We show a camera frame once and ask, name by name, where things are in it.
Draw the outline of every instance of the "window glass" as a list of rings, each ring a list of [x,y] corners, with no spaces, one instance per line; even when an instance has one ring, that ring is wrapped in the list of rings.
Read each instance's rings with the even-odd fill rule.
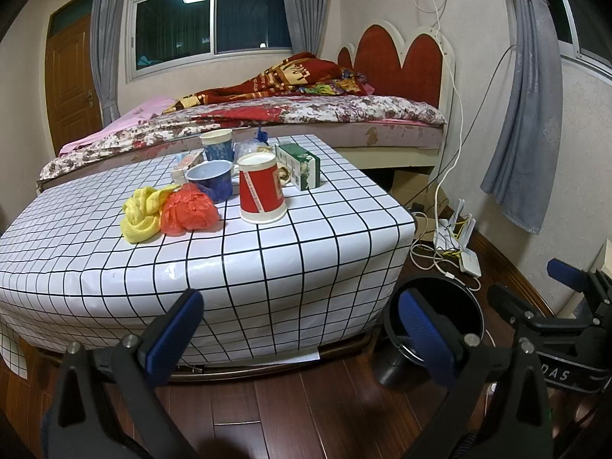
[[[589,15],[575,1],[570,1],[571,13],[578,32],[580,52],[610,67],[612,55]]]
[[[555,30],[559,41],[573,43],[569,18],[563,0],[548,0],[550,14],[555,23]],[[608,67],[612,67],[612,54],[605,45],[605,41],[599,33],[597,27],[589,17],[588,13],[582,10],[576,1],[568,0],[573,17],[576,33],[578,34],[578,44],[580,53],[592,59],[602,62]]]
[[[210,0],[147,0],[136,11],[137,69],[210,53]]]
[[[571,43],[570,24],[563,0],[549,0],[550,15],[553,16],[555,30],[559,41]]]
[[[216,0],[216,51],[289,48],[284,0]]]
[[[49,37],[71,26],[85,15],[91,14],[93,2],[94,0],[75,0],[59,10],[51,17]]]

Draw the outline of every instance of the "trash bin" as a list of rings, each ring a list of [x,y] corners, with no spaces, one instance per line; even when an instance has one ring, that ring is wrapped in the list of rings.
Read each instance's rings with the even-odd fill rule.
[[[434,311],[447,316],[462,335],[475,333],[482,339],[485,333],[485,319],[478,300],[456,281],[443,276],[419,274],[398,283],[382,312],[384,332],[376,343],[371,366],[381,385],[399,391],[429,378],[423,360],[412,346],[397,312],[400,294],[413,287],[418,289]]]

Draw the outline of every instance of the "green box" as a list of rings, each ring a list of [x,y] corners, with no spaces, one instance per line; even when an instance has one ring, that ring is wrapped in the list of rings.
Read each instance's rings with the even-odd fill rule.
[[[297,143],[276,145],[276,157],[282,165],[287,166],[291,182],[300,191],[321,185],[321,160]]]

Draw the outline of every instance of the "red headboard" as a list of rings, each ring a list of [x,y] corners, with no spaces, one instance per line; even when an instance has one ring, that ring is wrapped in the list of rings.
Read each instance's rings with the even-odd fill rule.
[[[452,89],[442,52],[433,38],[435,30],[422,27],[405,43],[389,22],[381,21],[365,30],[357,51],[346,45],[338,53],[338,64],[353,68],[368,78],[374,94],[402,96],[438,107],[450,113]],[[438,33],[449,67],[454,70],[455,56],[448,41]]]

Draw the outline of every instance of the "blue clamp handle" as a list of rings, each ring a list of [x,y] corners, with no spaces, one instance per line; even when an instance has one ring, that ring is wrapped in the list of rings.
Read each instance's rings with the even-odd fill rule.
[[[549,260],[546,271],[553,280],[568,286],[574,291],[583,293],[589,288],[587,274],[562,260]]]
[[[154,319],[143,333],[138,362],[151,388],[165,385],[204,315],[204,299],[187,289],[167,314]]]
[[[457,379],[456,354],[440,334],[435,321],[432,320],[437,315],[431,306],[418,291],[406,290],[400,295],[398,313],[406,333],[418,356],[423,359],[423,364],[431,378],[438,385],[452,388]]]

